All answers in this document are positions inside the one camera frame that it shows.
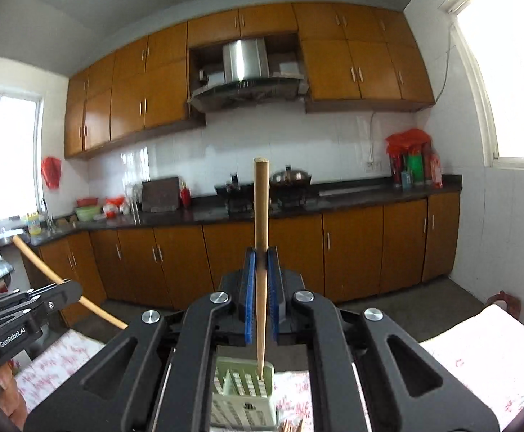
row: window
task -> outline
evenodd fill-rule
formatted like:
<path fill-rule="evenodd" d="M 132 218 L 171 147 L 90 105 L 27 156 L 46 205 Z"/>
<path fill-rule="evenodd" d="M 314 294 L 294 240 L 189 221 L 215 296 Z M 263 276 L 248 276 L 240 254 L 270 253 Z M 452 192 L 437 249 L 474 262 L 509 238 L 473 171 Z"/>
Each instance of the window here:
<path fill-rule="evenodd" d="M 38 103 L 0 96 L 0 219 L 36 211 Z"/>
<path fill-rule="evenodd" d="M 458 0 L 451 12 L 487 95 L 493 157 L 524 158 L 524 0 Z"/>

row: human hand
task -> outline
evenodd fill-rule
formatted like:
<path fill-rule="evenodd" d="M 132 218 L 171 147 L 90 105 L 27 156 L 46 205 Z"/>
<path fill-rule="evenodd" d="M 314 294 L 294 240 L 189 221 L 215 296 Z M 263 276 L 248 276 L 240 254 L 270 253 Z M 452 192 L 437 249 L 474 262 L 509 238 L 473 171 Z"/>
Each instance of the human hand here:
<path fill-rule="evenodd" d="M 0 408 L 20 430 L 23 430 L 28 416 L 26 402 L 18 391 L 18 384 L 7 363 L 0 367 L 0 386 L 3 390 L 0 394 Z"/>

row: window frame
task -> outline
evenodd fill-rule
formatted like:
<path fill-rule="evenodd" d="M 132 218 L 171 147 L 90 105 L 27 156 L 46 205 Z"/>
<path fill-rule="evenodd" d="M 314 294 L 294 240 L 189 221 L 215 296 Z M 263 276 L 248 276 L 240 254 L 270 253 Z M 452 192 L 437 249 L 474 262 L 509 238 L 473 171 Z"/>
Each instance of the window frame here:
<path fill-rule="evenodd" d="M 28 100 L 36 105 L 35 118 L 33 120 L 33 195 L 35 197 L 36 210 L 41 209 L 41 200 L 44 197 L 44 187 L 42 184 L 41 173 L 41 154 L 42 154 L 42 117 L 44 113 L 44 99 L 35 94 L 24 93 L 15 90 L 0 90 L 0 99 L 9 97 L 12 99 Z M 0 227 L 12 228 L 22 224 L 22 216 L 9 216 L 0 218 Z"/>
<path fill-rule="evenodd" d="M 524 169 L 524 157 L 500 156 L 496 137 L 496 123 L 492 113 L 488 92 L 480 71 L 476 57 L 470 50 L 464 34 L 458 24 L 458 14 L 471 2 L 471 0 L 446 0 L 440 10 L 451 19 L 454 44 L 458 48 L 462 64 L 466 70 L 470 88 L 476 105 L 476 112 L 482 134 L 484 151 L 484 165 L 494 168 L 519 168 Z"/>

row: backsplash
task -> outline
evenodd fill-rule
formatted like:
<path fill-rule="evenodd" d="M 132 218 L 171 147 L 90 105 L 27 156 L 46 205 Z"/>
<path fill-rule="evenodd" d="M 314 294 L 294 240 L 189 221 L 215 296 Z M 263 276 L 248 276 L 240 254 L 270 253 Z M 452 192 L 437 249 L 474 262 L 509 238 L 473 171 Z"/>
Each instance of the backsplash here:
<path fill-rule="evenodd" d="M 237 172 L 241 182 L 252 181 L 252 162 L 260 156 L 270 160 L 270 172 L 291 164 L 312 174 L 313 182 L 387 176 L 384 138 L 416 123 L 411 113 L 376 113 L 370 135 L 371 116 L 372 112 L 306 114 L 301 101 L 211 113 L 205 128 L 90 159 L 90 194 L 115 196 L 128 183 L 176 175 L 193 196 L 214 194 L 214 186 L 229 180 L 231 173 Z"/>

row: red plastic bag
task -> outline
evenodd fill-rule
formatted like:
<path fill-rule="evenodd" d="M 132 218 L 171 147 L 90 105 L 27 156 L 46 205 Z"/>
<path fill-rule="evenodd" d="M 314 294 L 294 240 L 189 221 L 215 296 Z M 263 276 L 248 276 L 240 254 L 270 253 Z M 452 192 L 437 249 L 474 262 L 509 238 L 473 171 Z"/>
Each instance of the red plastic bag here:
<path fill-rule="evenodd" d="M 412 148 L 419 151 L 424 143 L 430 143 L 432 137 L 419 128 L 411 128 L 402 133 L 395 133 L 386 138 L 388 154 L 407 153 Z"/>
<path fill-rule="evenodd" d="M 59 188 L 59 179 L 62 176 L 62 161 L 48 156 L 42 159 L 42 178 L 50 190 Z"/>

